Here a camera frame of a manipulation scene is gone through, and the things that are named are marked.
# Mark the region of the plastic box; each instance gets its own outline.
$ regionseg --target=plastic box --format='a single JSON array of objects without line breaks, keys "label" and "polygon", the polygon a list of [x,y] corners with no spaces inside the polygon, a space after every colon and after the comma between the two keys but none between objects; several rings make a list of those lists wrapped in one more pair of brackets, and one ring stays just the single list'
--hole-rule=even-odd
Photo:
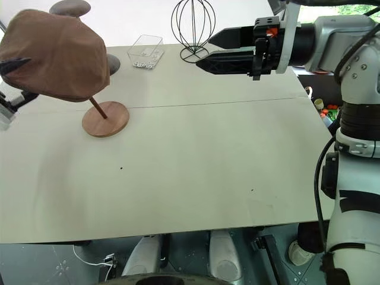
[{"label": "plastic box", "polygon": [[142,34],[128,50],[132,65],[145,69],[153,69],[163,54],[162,37],[147,34]]}]

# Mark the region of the black wire sphere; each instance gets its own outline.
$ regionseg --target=black wire sphere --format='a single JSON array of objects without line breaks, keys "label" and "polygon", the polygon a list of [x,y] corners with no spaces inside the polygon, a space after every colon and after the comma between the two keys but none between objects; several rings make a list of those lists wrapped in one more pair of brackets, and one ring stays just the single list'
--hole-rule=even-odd
[{"label": "black wire sphere", "polygon": [[181,0],[172,12],[172,31],[184,48],[179,56],[196,63],[208,55],[204,45],[215,30],[215,11],[207,0]]}]

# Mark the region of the white wall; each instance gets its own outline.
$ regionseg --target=white wall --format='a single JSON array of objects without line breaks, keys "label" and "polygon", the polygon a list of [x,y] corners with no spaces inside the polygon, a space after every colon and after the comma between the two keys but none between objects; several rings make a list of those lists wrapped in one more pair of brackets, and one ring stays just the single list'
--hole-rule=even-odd
[{"label": "white wall", "polygon": [[[49,11],[57,0],[0,0],[0,20],[8,25],[27,8]],[[216,29],[253,25],[258,17],[272,14],[266,0],[209,0],[216,13]],[[97,32],[106,46],[131,45],[141,34],[176,43],[170,28],[172,11],[179,0],[87,0],[91,11],[82,21]]]}]

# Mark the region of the white table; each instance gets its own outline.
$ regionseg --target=white table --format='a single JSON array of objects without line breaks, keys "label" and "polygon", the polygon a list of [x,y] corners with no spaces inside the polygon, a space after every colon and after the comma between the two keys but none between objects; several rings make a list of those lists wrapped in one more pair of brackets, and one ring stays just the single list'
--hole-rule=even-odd
[{"label": "white table", "polygon": [[84,132],[87,102],[40,96],[21,110],[0,133],[0,242],[316,220],[314,168],[330,136],[296,76],[210,75],[180,49],[166,46],[152,71],[109,49],[122,68],[96,98],[131,114],[112,137]]}]

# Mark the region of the gray floor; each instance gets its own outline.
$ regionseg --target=gray floor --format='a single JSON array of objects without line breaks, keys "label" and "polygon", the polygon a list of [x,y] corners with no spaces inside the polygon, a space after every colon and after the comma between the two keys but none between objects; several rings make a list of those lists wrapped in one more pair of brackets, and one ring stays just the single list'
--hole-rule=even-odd
[{"label": "gray floor", "polygon": [[[321,256],[295,267],[287,258],[287,247],[296,239],[297,225],[289,224],[264,229],[260,234],[272,234],[276,238],[281,258],[291,284],[322,285],[324,276],[319,271]],[[253,251],[244,241],[242,231],[231,230],[246,285],[275,285],[273,272],[265,251]],[[115,253],[124,265],[138,237],[95,240],[90,245],[76,247],[77,254],[88,262],[102,262]],[[166,271],[208,275],[208,233],[176,233],[170,244],[169,266]],[[93,285],[98,282],[98,267],[78,260],[71,245],[0,245],[0,272],[5,285]]]}]

